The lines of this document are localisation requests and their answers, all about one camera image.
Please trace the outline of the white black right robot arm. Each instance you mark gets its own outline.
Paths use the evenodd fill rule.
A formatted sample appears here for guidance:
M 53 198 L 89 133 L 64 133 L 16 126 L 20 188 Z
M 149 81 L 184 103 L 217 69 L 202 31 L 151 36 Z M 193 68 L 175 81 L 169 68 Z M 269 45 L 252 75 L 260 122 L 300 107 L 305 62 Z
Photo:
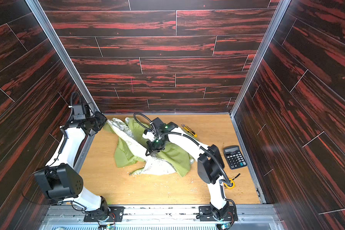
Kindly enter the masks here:
M 169 129 L 163 125 L 161 131 L 146 129 L 142 137 L 147 139 L 148 154 L 155 154 L 164 150 L 166 143 L 173 143 L 188 154 L 197 162 L 197 173 L 200 179 L 208 185 L 210 194 L 210 215 L 218 221 L 231 213 L 232 223 L 238 220 L 236 204 L 225 195 L 224 188 L 234 187 L 233 180 L 224 171 L 224 162 L 216 145 L 208 146 L 186 134 L 181 128 Z

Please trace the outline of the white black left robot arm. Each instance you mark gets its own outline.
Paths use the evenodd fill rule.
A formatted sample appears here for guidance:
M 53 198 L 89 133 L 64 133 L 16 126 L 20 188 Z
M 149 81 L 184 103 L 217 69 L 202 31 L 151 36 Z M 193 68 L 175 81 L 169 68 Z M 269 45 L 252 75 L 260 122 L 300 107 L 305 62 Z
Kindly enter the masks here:
M 90 131 L 100 131 L 107 118 L 96 111 L 93 116 L 72 115 L 67 123 L 60 127 L 63 134 L 51 160 L 44 168 L 34 172 L 34 177 L 44 196 L 61 202 L 71 202 L 87 215 L 100 215 L 101 219 L 109 215 L 106 200 L 84 187 L 82 177 L 74 170 L 78 149 Z

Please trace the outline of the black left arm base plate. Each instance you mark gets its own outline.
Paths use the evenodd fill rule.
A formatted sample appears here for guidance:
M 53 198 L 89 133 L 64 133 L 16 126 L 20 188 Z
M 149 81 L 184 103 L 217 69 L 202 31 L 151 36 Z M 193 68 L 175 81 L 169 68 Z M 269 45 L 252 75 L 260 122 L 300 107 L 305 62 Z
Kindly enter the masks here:
M 101 209 L 86 211 L 84 222 L 121 222 L 124 216 L 125 207 L 109 206 L 107 211 Z

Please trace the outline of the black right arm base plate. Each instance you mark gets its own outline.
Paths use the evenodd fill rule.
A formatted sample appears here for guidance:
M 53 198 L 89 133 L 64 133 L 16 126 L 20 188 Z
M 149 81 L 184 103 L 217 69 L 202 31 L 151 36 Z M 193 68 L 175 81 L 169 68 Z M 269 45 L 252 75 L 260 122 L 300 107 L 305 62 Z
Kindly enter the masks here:
M 208 206 L 199 206 L 196 219 L 200 221 L 238 221 L 238 216 L 234 207 L 226 205 L 222 209 L 217 209 L 211 204 Z

